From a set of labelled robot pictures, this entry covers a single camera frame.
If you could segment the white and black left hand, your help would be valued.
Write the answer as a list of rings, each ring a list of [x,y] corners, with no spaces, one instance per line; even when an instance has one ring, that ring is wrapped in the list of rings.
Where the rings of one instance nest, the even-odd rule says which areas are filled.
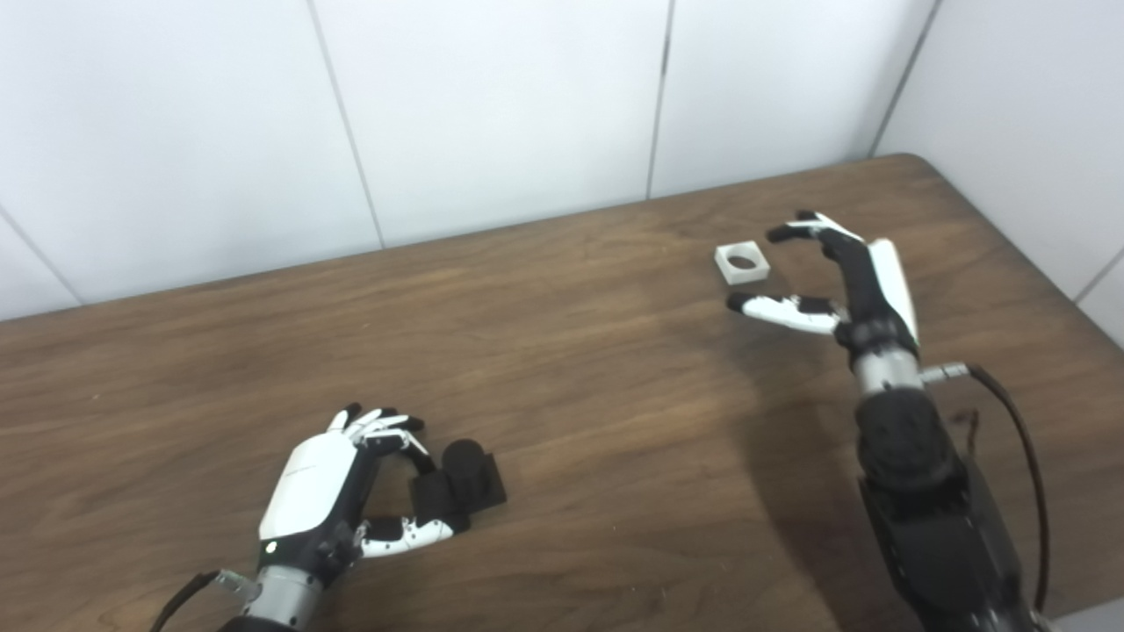
[[[436,471],[416,437],[422,428],[424,421],[395,408],[363,412],[353,403],[299,443],[259,525],[259,569],[292,568],[329,588],[361,559],[402,556],[466,532],[465,516],[365,515],[386,457],[401,453],[419,473]]]

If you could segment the white and black right hand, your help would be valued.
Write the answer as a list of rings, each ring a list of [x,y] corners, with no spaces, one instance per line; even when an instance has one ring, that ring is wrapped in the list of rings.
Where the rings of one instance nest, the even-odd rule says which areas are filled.
[[[771,243],[818,241],[821,252],[839,265],[846,291],[843,303],[803,295],[732,292],[729,312],[804,333],[834,337],[852,360],[876,349],[899,347],[919,356],[919,337],[910,287],[895,245],[865,241],[823,213],[798,211],[794,220],[765,235]]]

